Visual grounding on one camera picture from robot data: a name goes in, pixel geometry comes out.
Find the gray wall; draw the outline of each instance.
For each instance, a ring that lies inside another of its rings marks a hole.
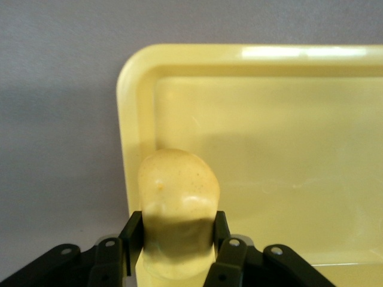
[[[115,84],[140,48],[383,43],[381,0],[0,3],[0,280],[124,226]]]

